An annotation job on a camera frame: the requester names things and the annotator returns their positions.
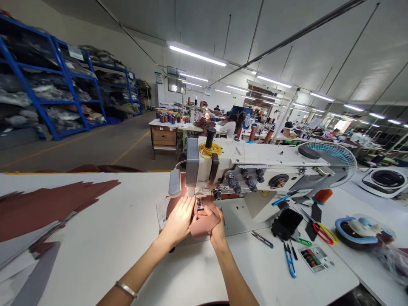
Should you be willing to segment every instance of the wooden drawer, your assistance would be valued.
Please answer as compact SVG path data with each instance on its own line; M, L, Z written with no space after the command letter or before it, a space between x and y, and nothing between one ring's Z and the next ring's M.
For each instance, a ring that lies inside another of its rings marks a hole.
M161 146L175 146L176 145L176 129L173 131L154 129L153 131L153 143L154 145Z

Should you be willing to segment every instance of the yellow wire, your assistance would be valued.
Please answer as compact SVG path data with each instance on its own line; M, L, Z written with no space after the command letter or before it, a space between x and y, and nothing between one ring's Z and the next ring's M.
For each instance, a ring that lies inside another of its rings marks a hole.
M218 144L213 143L211 149L205 147L205 143L199 145L201 157L204 159L210 159L213 153L221 155L221 147Z

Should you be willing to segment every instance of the concrete floor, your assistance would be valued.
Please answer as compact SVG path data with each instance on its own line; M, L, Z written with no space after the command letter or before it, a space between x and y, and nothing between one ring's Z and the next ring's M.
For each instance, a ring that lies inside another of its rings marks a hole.
M171 170L175 154L156 155L150 140L149 122L155 112L118 124L97 127L64 138L62 141L39 141L0 152L1 172L69 171L83 164L116 164L141 170Z

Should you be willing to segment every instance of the white shirt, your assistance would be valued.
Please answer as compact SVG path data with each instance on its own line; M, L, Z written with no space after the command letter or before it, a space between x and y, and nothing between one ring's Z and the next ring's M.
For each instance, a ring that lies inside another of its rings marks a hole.
M236 126L236 123L234 121L230 121L230 122L227 122L224 126L222 126L220 128L220 131L226 131L227 139L233 139L234 132L235 132L235 126Z

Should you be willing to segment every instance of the black hair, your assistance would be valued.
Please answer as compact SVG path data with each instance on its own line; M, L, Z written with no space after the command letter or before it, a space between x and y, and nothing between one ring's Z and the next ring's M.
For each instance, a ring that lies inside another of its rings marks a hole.
M233 121L233 122L237 122L238 118L236 114L230 114L228 117L228 121Z

